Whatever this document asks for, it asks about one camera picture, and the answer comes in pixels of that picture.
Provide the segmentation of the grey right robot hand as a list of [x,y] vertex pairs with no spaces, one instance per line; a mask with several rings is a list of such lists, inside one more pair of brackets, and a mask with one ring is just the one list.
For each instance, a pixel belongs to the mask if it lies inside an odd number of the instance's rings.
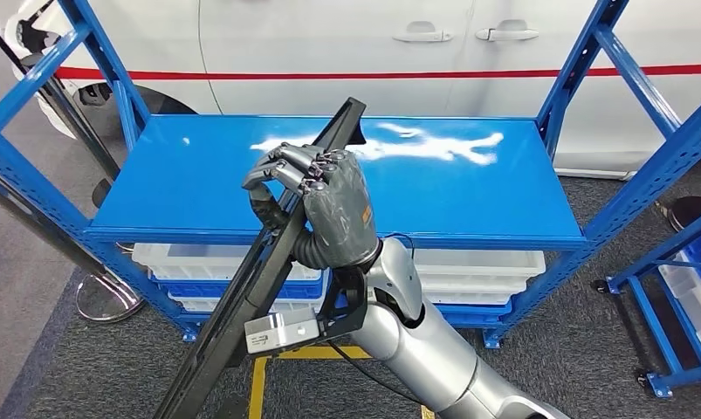
[[311,229],[303,227],[292,256],[313,269],[367,262],[379,245],[367,184],[354,154],[345,149],[282,143],[263,155],[242,188],[263,225],[275,229],[287,214],[267,188],[278,181],[301,198]]

